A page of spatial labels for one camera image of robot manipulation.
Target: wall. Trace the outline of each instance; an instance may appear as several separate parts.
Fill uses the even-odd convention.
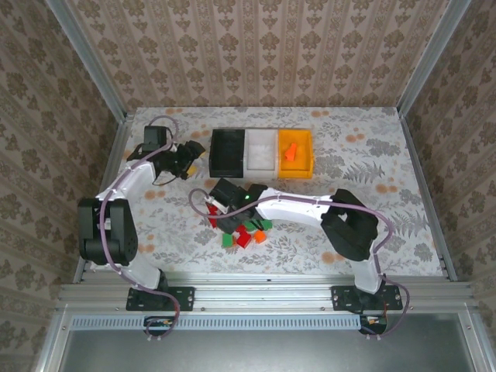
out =
[[[0,370],[29,370],[115,123],[43,1],[0,2]]]
[[[473,1],[408,113],[461,280],[496,345],[496,2]]]
[[[396,105],[448,0],[70,0],[127,109]]]

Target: black box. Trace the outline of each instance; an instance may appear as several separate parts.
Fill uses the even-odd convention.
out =
[[[243,178],[244,129],[214,129],[208,168],[210,177]]]

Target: table surface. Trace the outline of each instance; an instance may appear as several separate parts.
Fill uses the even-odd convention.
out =
[[[312,179],[231,181],[243,187],[260,182],[304,195],[332,195],[338,188],[348,189],[394,223],[394,236],[379,252],[386,274],[443,275],[395,108],[139,108],[121,169],[142,143],[143,127],[163,114],[179,121],[178,142],[193,139],[207,151],[214,128],[311,129]],[[167,119],[155,125],[173,128]],[[217,181],[208,176],[208,154],[195,165],[198,170],[193,177],[163,187],[150,185],[132,206],[139,251],[153,265],[165,271],[195,273],[352,273],[321,229],[296,223],[274,221],[267,241],[260,245],[222,248],[222,232],[188,205],[192,188],[210,191]],[[170,179],[170,174],[162,174],[157,183]],[[200,195],[195,204],[205,206]],[[384,224],[379,231],[381,238]]]

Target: purple cable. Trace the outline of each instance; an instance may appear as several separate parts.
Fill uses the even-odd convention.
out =
[[[136,283],[133,279],[131,279],[130,277],[127,277],[119,267],[117,267],[117,265],[115,265],[113,259],[112,259],[112,256],[110,255],[110,252],[109,252],[109,246],[107,244],[107,236],[105,234],[105,210],[107,208],[107,203],[109,202],[109,199],[112,197],[112,194],[115,193],[115,190],[119,188],[119,186],[124,182],[124,180],[137,168],[139,167],[141,164],[144,164],[148,159],[150,159],[151,157],[157,155],[158,153],[162,152],[162,151],[168,151],[172,145],[174,144],[174,138],[177,136],[177,133],[179,132],[179,123],[177,122],[176,119],[168,116],[168,115],[159,115],[155,118],[153,118],[150,123],[150,124],[153,124],[154,122],[156,122],[158,119],[169,119],[171,120],[174,124],[175,124],[175,127],[176,127],[176,133],[172,136],[172,138],[170,139],[170,143],[166,143],[165,145],[163,145],[160,149],[158,150],[155,150],[153,151],[152,153],[149,153],[148,155],[146,155],[143,159],[141,160],[138,160],[137,162],[135,162],[130,169],[127,169],[125,170],[121,176],[117,179],[117,181],[114,183],[113,187],[111,190],[108,191],[107,195],[103,198],[103,201],[102,201],[102,205],[100,206],[100,218],[99,218],[99,222],[100,222],[100,237],[102,238],[102,246],[103,246],[103,253],[105,254],[105,258],[107,259],[107,262],[108,262],[108,265],[110,265],[110,267],[117,273],[119,274],[122,279],[124,279],[125,281],[127,281],[128,283],[130,283],[133,287],[141,290],[141,291],[145,291],[145,292],[148,292],[148,293],[151,293],[152,295],[159,295],[159,296],[164,296],[164,297],[167,297],[169,298],[173,303],[174,303],[174,310],[175,310],[175,316],[174,316],[174,321],[172,322],[172,325],[170,326],[170,328],[161,336],[161,337],[164,337],[166,335],[168,335],[172,329],[176,326],[177,324],[177,321],[179,319],[179,314],[180,314],[180,305],[179,305],[179,302],[177,301],[177,299],[166,293],[166,292],[161,292],[161,291],[155,291],[153,289],[149,289],[149,288],[146,288],[144,286],[142,286],[141,284],[139,283]],[[152,335],[150,335],[150,333],[148,332],[148,329],[149,327],[146,328],[145,330],[145,333],[149,336],[149,337],[152,337]]]
[[[386,283],[397,285],[399,288],[401,288],[403,291],[405,291],[406,294],[406,302],[405,306],[403,307],[403,312],[401,313],[400,319],[394,324],[394,326],[389,329],[387,332],[383,333],[382,335],[376,335],[377,338],[379,337],[384,337],[393,332],[403,321],[403,318],[406,315],[406,312],[408,311],[408,306],[410,305],[410,292],[408,289],[403,285],[396,283],[395,281],[392,281],[391,279],[387,278],[381,271],[381,265],[379,264],[379,257],[377,255],[377,251],[384,246],[384,244],[393,236],[393,231],[394,231],[394,226],[389,221],[387,217],[382,215],[381,213],[374,211],[373,209],[369,209],[367,207],[362,207],[360,205],[353,205],[353,204],[343,204],[343,203],[335,203],[334,201],[323,201],[323,200],[312,200],[312,199],[307,199],[307,198],[299,198],[298,196],[287,196],[287,195],[279,195],[279,196],[268,196],[266,198],[262,198],[256,201],[253,201],[249,203],[248,205],[245,205],[244,207],[237,209],[233,212],[229,212],[226,214],[222,215],[209,215],[208,213],[204,213],[200,211],[198,208],[196,208],[195,204],[193,203],[193,194],[195,192],[201,192],[205,197],[208,197],[207,191],[201,189],[201,188],[194,188],[193,190],[190,191],[188,195],[188,201],[189,205],[193,208],[195,212],[197,212],[199,215],[206,217],[207,219],[227,219],[229,217],[232,217],[234,215],[237,215],[238,213],[241,213],[243,211],[246,211],[249,208],[252,208],[256,205],[259,205],[261,202],[268,202],[270,200],[290,200],[292,202],[301,202],[301,203],[306,203],[306,204],[312,204],[312,205],[328,205],[329,207],[335,207],[335,208],[345,208],[345,209],[354,209],[356,211],[361,211],[361,212],[366,212],[371,215],[376,216],[378,219],[383,221],[386,226],[387,226],[387,235],[384,239],[382,239],[372,250],[372,254],[374,255],[374,263],[375,263],[375,268],[377,271],[377,274],[379,277],[385,281]]]

